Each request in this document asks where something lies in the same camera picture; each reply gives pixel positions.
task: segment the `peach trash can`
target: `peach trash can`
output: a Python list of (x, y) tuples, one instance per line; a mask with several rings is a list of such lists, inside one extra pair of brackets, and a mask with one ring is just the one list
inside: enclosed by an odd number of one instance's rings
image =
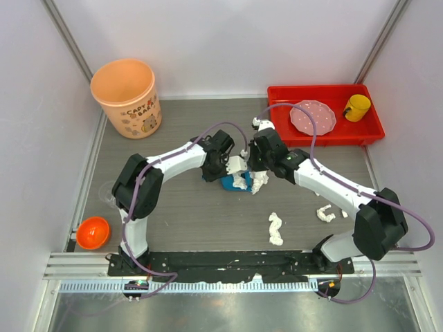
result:
[(120, 59), (105, 64), (92, 77), (91, 92), (124, 137), (148, 137), (160, 126), (155, 76), (145, 62)]

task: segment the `black mounting plate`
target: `black mounting plate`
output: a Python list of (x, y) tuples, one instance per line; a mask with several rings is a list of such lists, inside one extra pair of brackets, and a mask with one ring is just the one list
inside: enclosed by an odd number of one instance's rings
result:
[[(256, 273), (265, 283), (303, 282), (305, 275), (335, 274), (336, 266), (321, 271), (314, 263), (314, 254), (301, 251), (198, 251), (149, 252), (148, 264), (156, 272), (177, 272), (176, 282), (251, 281)], [(146, 276), (133, 271), (117, 254), (107, 255), (110, 277)], [(351, 259), (339, 262), (343, 274), (354, 273)], [(166, 282), (169, 277), (153, 277), (155, 282)]]

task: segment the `wall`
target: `wall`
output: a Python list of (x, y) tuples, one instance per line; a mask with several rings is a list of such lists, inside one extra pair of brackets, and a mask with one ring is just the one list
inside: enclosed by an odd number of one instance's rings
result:
[(92, 71), (147, 61), (162, 96), (350, 83), (395, 0), (55, 0)]
[(61, 251), (100, 109), (36, 0), (0, 5), (1, 330), (31, 331)]
[[(381, 185), (394, 188), (401, 202), (419, 212), (437, 235), (435, 246), (418, 254), (434, 309), (443, 307), (442, 12), (439, 0), (411, 1), (365, 81), (386, 131), (386, 137), (370, 147), (376, 177)], [(426, 243), (423, 227), (408, 222), (404, 244)]]

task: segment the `orange bowl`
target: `orange bowl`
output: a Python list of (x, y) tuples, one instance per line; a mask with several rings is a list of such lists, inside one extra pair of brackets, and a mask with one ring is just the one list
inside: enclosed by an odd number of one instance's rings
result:
[(92, 216), (82, 222), (77, 230), (77, 243), (86, 250), (99, 249), (109, 239), (111, 230), (106, 219), (101, 216)]

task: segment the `red dish rack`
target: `red dish rack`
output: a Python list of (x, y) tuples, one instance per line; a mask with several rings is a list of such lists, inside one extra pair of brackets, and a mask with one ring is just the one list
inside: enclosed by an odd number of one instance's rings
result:
[[(268, 88), (269, 106), (279, 102), (295, 104), (302, 100), (318, 100), (329, 106), (335, 113), (337, 123), (334, 129), (317, 136), (317, 146), (332, 145), (369, 145), (381, 140), (384, 130), (380, 119), (372, 106), (363, 119), (350, 122), (343, 116), (346, 103), (352, 95), (365, 95), (371, 100), (368, 88), (362, 84), (349, 85), (312, 85), (312, 86), (270, 86)], [(283, 142), (289, 147), (310, 146), (312, 136), (298, 131), (291, 123), (289, 112), (291, 107), (275, 107), (271, 110), (271, 121)]]

